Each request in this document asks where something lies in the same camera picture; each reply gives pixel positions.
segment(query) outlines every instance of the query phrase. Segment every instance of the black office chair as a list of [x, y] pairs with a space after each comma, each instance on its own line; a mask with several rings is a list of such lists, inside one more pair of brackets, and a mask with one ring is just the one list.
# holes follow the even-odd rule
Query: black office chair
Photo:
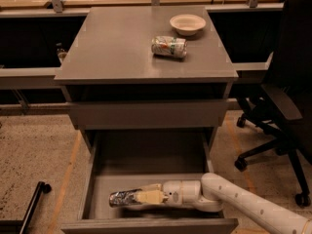
[[309, 206], [296, 150], [312, 165], [312, 0], [285, 1], [273, 59], [259, 87], [249, 100], [237, 98], [244, 112], [237, 126], [244, 127], [248, 120], [275, 139], [241, 154], [235, 166], [243, 171], [246, 158], [272, 148], [288, 154], [302, 189], [296, 203]]

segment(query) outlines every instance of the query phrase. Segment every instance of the cabinet top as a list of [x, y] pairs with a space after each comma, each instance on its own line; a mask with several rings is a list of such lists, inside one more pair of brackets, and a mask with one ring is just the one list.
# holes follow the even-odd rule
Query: cabinet top
[[[206, 27], [195, 36], [179, 36], [170, 25], [176, 15], [202, 17]], [[155, 36], [186, 38], [184, 59], [151, 52]], [[230, 58], [204, 7], [92, 8], [57, 72], [59, 84], [166, 83], [231, 81]]]

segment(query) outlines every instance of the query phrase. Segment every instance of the gray cabinet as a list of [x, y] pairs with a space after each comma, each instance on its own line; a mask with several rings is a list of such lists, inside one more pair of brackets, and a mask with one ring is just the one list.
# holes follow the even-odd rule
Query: gray cabinet
[[[176, 36], [169, 19], [178, 14], [200, 16], [207, 27], [187, 39], [185, 59], [153, 56], [152, 37]], [[91, 9], [55, 78], [91, 151], [81, 210], [76, 222], [62, 226], [65, 233], [231, 233], [236, 227], [237, 219], [222, 213], [108, 205], [113, 191], [213, 171], [210, 147], [236, 73], [211, 23], [202, 7]]]

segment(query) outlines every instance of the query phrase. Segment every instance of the chair base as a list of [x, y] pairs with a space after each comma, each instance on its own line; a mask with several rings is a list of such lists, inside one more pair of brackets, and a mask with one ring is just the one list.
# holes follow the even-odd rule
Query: chair base
[[272, 135], [275, 137], [275, 139], [239, 155], [239, 157], [234, 163], [235, 167], [240, 172], [243, 172], [247, 168], [247, 165], [248, 165], [248, 161], [246, 160], [246, 158], [249, 158], [251, 156], [254, 156], [256, 154], [259, 154], [259, 153], [262, 153], [271, 149], [276, 149], [277, 155], [280, 155], [280, 156], [288, 154], [292, 163], [292, 168], [294, 170], [294, 173], [296, 175], [296, 178], [302, 190], [300, 194], [295, 195], [294, 197], [295, 202], [300, 207], [310, 206], [311, 200], [309, 197], [309, 194], [310, 194], [309, 187], [306, 182], [306, 178], [305, 178], [303, 169], [301, 167], [299, 158], [296, 154], [295, 147], [291, 143], [288, 142], [288, 139], [283, 135], [281, 131], [263, 122], [256, 122], [254, 119], [251, 119], [249, 115], [246, 113], [243, 113], [243, 115], [238, 119], [237, 126], [243, 128], [245, 126], [246, 120], [249, 120], [252, 123], [254, 123], [256, 126], [262, 128], [265, 134]]

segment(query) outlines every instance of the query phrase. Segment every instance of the chair backrest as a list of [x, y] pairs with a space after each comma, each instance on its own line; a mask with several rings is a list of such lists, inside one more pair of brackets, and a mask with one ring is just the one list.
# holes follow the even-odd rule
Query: chair backrest
[[264, 83], [312, 87], [312, 0], [286, 0]]

